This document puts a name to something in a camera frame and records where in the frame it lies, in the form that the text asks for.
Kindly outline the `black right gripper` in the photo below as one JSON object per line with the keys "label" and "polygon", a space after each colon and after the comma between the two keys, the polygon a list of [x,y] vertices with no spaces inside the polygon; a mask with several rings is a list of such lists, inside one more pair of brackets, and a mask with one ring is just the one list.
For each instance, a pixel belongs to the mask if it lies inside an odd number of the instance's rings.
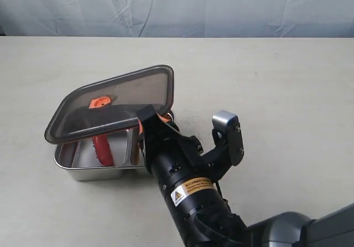
{"label": "black right gripper", "polygon": [[160,115],[152,105],[137,111],[139,133],[143,134],[144,164],[159,186],[203,177],[194,162],[201,160],[202,145],[196,136],[184,136],[174,123],[174,113]]}

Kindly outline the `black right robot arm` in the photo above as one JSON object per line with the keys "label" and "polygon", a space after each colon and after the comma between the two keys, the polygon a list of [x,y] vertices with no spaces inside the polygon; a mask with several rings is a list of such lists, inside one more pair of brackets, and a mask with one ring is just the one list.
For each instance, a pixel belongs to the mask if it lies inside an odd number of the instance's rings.
{"label": "black right robot arm", "polygon": [[195,136],[152,106],[137,112],[143,135],[144,164],[155,178],[185,246],[352,246],[353,206],[320,219],[285,212],[245,225],[222,196],[219,180],[244,156],[237,115],[212,117],[215,147],[204,153]]}

